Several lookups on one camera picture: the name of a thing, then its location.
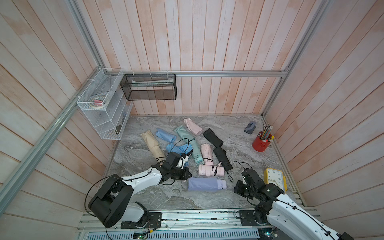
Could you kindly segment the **lavender umbrella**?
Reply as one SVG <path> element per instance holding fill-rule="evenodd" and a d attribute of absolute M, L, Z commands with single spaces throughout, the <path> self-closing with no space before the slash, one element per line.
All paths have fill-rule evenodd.
<path fill-rule="evenodd" d="M 188 191 L 217 192 L 226 190 L 225 180 L 217 178 L 190 178 L 188 180 Z"/>

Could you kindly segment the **blue umbrella sleeve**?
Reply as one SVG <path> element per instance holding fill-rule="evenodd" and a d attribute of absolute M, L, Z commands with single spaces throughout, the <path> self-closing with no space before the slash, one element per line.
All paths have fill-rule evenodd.
<path fill-rule="evenodd" d="M 177 138 L 175 135 L 159 128 L 157 128 L 155 135 L 168 143 L 173 143 Z"/>

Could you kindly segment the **beige umbrella sleeve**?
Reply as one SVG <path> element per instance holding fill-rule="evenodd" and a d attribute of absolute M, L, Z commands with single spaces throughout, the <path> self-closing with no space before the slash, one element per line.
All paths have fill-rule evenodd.
<path fill-rule="evenodd" d="M 165 159 L 166 155 L 159 146 L 159 142 L 156 140 L 154 135 L 150 130 L 147 130 L 145 133 L 141 134 L 141 137 L 145 141 L 152 155 L 154 156 L 157 162 L 160 162 Z"/>

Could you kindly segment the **large pink umbrella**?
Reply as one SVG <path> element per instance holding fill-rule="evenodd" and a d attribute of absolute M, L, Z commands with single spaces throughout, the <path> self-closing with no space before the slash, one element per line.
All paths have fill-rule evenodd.
<path fill-rule="evenodd" d="M 199 176 L 205 177 L 223 177 L 225 175 L 224 167 L 221 165 L 200 165 L 198 169 Z"/>

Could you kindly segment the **mint green umbrella sleeve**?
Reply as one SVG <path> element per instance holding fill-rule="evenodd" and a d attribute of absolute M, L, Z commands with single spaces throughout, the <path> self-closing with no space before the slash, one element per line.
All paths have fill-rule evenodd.
<path fill-rule="evenodd" d="M 183 139 L 187 144 L 193 141 L 195 138 L 191 135 L 191 133 L 185 129 L 184 126 L 179 126 L 174 130 L 181 139 Z"/>

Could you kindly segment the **black umbrella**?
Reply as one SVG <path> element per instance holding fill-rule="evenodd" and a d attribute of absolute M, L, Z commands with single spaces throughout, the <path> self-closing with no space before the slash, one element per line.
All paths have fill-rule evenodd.
<path fill-rule="evenodd" d="M 229 173 L 229 171 L 231 171 L 233 169 L 233 166 L 227 157 L 226 151 L 224 149 L 222 149 L 221 147 L 217 147 L 214 149 L 214 154 L 216 155 L 219 162 L 222 163 L 222 166 L 223 166 L 225 172 L 227 173 L 230 182 L 233 183 L 234 179 Z"/>

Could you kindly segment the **small pink umbrella sleeve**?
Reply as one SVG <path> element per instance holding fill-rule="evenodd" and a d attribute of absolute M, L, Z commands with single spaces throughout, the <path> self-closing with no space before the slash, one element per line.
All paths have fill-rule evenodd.
<path fill-rule="evenodd" d="M 190 118 L 184 119 L 184 123 L 189 129 L 191 133 L 193 133 L 195 136 L 199 136 L 203 133 L 203 129 L 195 124 Z"/>

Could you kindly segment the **blue umbrella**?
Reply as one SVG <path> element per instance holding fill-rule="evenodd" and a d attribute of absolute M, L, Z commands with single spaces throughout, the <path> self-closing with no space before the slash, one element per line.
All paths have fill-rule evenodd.
<path fill-rule="evenodd" d="M 190 155 L 193 152 L 193 148 L 191 144 L 176 146 L 173 143 L 170 143 L 166 146 L 166 150 L 168 151 L 166 158 L 171 152 L 179 154 L 181 156 L 181 158 L 178 161 L 178 164 L 176 165 L 176 168 L 182 169 L 183 167 L 188 166 Z"/>

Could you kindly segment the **small pink umbrella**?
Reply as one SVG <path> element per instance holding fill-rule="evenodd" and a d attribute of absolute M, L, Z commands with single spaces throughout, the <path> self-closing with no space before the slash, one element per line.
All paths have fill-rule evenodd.
<path fill-rule="evenodd" d="M 213 161 L 213 151 L 211 146 L 209 144 L 201 145 L 201 153 L 202 153 L 205 165 L 213 166 L 214 161 Z"/>

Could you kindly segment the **black umbrella sleeve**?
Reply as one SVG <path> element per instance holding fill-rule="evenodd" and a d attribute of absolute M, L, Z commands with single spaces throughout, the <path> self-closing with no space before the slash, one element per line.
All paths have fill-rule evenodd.
<path fill-rule="evenodd" d="M 207 129 L 203 132 L 203 136 L 216 148 L 219 148 L 224 144 L 224 142 L 211 129 Z"/>

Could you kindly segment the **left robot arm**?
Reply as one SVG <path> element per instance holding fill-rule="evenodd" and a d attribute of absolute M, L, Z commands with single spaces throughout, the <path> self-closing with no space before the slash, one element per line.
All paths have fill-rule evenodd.
<path fill-rule="evenodd" d="M 137 228 L 148 227 L 150 224 L 149 211 L 139 202 L 130 205 L 131 197 L 169 179 L 175 182 L 191 178 L 192 174 L 189 172 L 189 168 L 184 165 L 192 152 L 182 154 L 171 152 L 164 160 L 151 165 L 148 170 L 136 175 L 119 177 L 114 174 L 107 177 L 89 201 L 90 211 L 107 229 L 119 221 L 129 222 L 136 225 Z"/>

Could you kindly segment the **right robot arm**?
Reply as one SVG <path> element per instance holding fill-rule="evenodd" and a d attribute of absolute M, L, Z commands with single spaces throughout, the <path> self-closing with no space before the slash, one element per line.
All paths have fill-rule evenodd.
<path fill-rule="evenodd" d="M 352 240 L 327 227 L 297 205 L 284 190 L 273 183 L 265 184 L 258 173 L 246 168 L 243 181 L 238 181 L 234 192 L 246 200 L 259 200 L 253 210 L 238 211 L 242 226 L 274 226 L 293 240 Z"/>

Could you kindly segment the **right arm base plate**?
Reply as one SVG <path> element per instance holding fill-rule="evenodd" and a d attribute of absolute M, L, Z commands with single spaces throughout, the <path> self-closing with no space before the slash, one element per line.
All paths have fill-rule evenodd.
<path fill-rule="evenodd" d="M 238 211 L 242 226 L 264 226 L 267 224 L 267 217 L 258 210 Z"/>

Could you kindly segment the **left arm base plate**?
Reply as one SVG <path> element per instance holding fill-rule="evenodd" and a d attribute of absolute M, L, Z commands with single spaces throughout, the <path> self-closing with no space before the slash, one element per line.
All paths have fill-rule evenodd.
<path fill-rule="evenodd" d="M 121 229 L 123 230 L 156 230 L 162 225 L 162 213 L 153 212 L 144 214 L 144 216 L 137 222 L 122 221 Z"/>

